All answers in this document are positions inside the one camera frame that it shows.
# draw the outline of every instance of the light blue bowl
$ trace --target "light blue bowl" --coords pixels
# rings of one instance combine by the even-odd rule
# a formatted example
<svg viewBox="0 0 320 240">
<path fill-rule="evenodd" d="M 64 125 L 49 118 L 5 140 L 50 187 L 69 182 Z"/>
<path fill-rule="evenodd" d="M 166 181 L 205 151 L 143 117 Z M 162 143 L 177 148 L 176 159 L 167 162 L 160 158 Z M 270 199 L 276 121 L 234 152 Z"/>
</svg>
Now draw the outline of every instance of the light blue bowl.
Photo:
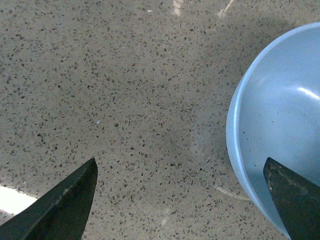
<svg viewBox="0 0 320 240">
<path fill-rule="evenodd" d="M 320 186 L 320 22 L 278 37 L 253 61 L 230 104 L 226 143 L 242 187 L 289 238 L 263 168 L 271 157 Z"/>
</svg>

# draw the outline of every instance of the plastic bowl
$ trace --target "plastic bowl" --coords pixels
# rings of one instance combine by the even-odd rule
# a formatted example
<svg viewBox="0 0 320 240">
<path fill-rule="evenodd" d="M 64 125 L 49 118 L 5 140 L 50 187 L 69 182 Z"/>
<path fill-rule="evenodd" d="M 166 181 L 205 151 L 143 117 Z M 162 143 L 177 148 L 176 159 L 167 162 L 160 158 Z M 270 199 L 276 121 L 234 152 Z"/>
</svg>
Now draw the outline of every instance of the plastic bowl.
<svg viewBox="0 0 320 240">
<path fill-rule="evenodd" d="M 271 157 L 320 186 L 320 22 L 283 34 L 253 61 L 229 107 L 226 143 L 245 192 L 289 238 L 263 167 Z"/>
</svg>

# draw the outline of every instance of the terrazzo floor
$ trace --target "terrazzo floor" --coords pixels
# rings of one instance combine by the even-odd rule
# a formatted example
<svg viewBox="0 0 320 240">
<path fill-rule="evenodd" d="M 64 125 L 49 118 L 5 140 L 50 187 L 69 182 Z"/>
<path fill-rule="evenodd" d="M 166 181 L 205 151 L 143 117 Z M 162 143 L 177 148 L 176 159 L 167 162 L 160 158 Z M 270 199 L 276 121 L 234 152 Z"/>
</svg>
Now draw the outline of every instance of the terrazzo floor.
<svg viewBox="0 0 320 240">
<path fill-rule="evenodd" d="M 1 0 L 0 186 L 39 198 L 95 157 L 84 240 L 287 239 L 239 184 L 226 117 L 259 52 L 319 12 L 314 0 Z"/>
</svg>

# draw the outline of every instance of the bowl rim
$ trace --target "bowl rim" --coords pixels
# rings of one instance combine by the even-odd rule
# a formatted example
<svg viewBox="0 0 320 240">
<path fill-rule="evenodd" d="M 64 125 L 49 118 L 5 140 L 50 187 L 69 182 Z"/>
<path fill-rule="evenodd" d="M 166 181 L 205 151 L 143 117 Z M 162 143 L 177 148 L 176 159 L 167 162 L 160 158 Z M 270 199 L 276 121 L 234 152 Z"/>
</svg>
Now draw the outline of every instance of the bowl rim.
<svg viewBox="0 0 320 240">
<path fill-rule="evenodd" d="M 230 104 L 231 109 L 229 109 L 228 111 L 228 118 L 227 118 L 227 124 L 226 124 L 227 150 L 229 153 L 232 167 L 236 173 L 236 176 L 239 182 L 241 183 L 242 187 L 244 188 L 248 196 L 251 198 L 253 203 L 263 213 L 263 215 L 266 216 L 289 239 L 290 237 L 287 231 L 285 229 L 281 229 L 274 222 L 274 220 L 267 214 L 266 208 L 260 201 L 260 198 L 258 197 L 257 193 L 255 192 L 249 180 L 249 177 L 246 171 L 246 166 L 242 158 L 241 148 L 240 148 L 240 133 L 239 133 L 240 108 L 241 108 L 241 101 L 243 98 L 243 94 L 249 82 L 249 79 L 251 78 L 258 64 L 265 58 L 265 56 L 272 49 L 274 49 L 276 46 L 278 46 L 280 43 L 287 40 L 288 38 L 311 29 L 319 29 L 319 28 L 320 28 L 320 22 L 309 23 L 309 24 L 294 28 L 282 34 L 281 36 L 277 37 L 258 54 L 258 56 L 254 59 L 254 61 L 252 62 L 248 70 L 243 75 L 241 81 L 239 82 L 234 92 L 234 95 L 232 97 L 231 104 Z"/>
</svg>

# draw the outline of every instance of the speckled concrete floor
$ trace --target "speckled concrete floor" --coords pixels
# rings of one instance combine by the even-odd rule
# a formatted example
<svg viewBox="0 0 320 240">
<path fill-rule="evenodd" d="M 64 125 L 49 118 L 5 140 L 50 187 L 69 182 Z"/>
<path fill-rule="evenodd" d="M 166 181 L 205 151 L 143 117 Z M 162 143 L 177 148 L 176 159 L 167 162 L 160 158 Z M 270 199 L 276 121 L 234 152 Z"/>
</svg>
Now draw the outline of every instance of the speckled concrete floor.
<svg viewBox="0 0 320 240">
<path fill-rule="evenodd" d="M 0 185 L 38 198 L 95 157 L 83 239 L 286 239 L 239 185 L 226 117 L 257 54 L 319 12 L 313 0 L 0 1 Z"/>
</svg>

